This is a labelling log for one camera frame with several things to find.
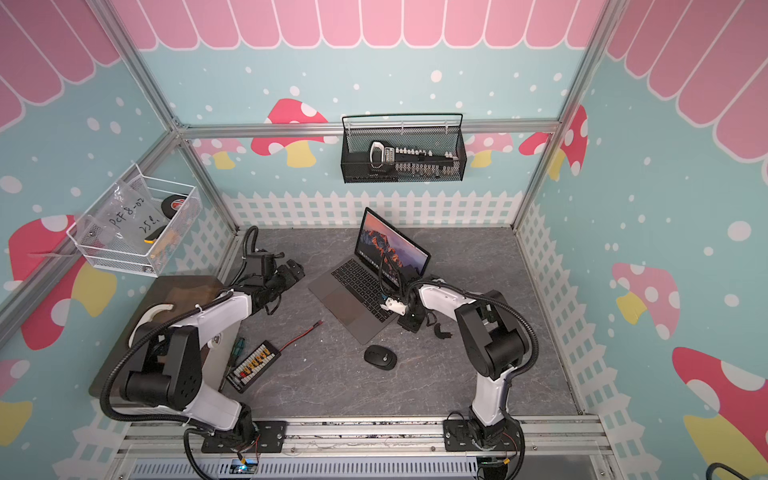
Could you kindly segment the grey laptop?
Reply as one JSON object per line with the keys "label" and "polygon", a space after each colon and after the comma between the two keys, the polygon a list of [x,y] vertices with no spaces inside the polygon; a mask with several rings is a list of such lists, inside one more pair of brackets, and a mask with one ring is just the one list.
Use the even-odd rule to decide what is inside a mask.
{"label": "grey laptop", "polygon": [[422,278],[430,260],[426,249],[367,207],[353,254],[313,280],[309,290],[365,345],[395,319],[386,300]]}

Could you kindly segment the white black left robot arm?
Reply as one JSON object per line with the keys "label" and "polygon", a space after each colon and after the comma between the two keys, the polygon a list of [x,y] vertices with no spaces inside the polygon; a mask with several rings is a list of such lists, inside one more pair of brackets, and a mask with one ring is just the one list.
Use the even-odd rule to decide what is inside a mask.
{"label": "white black left robot arm", "polygon": [[273,314],[283,293],[305,276],[303,267],[284,253],[257,249],[258,233],[257,227],[246,231],[240,270],[213,300],[136,329],[99,396],[102,413],[112,420],[183,425],[184,453],[201,479],[208,475],[194,458],[191,436],[211,438],[236,454],[259,439],[250,407],[204,381],[201,349],[259,311]]}

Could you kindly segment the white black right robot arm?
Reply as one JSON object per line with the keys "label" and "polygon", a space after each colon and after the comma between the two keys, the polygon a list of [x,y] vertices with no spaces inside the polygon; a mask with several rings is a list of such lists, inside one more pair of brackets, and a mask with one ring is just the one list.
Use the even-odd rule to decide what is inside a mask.
{"label": "white black right robot arm", "polygon": [[529,371],[539,357],[530,323],[503,295],[475,293],[439,278],[408,280],[391,255],[379,261],[381,307],[404,320],[438,312],[458,325],[467,358],[477,372],[475,396],[466,414],[451,412],[443,421],[447,450],[478,451],[477,479],[514,479],[525,459],[521,422],[511,416],[512,379]]}

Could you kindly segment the black wireless mouse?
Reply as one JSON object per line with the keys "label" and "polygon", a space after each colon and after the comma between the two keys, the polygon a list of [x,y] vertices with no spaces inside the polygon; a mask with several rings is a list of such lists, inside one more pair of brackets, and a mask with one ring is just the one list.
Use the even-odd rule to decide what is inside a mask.
{"label": "black wireless mouse", "polygon": [[390,371],[397,364],[397,355],[387,347],[370,345],[364,352],[364,360],[380,370]]}

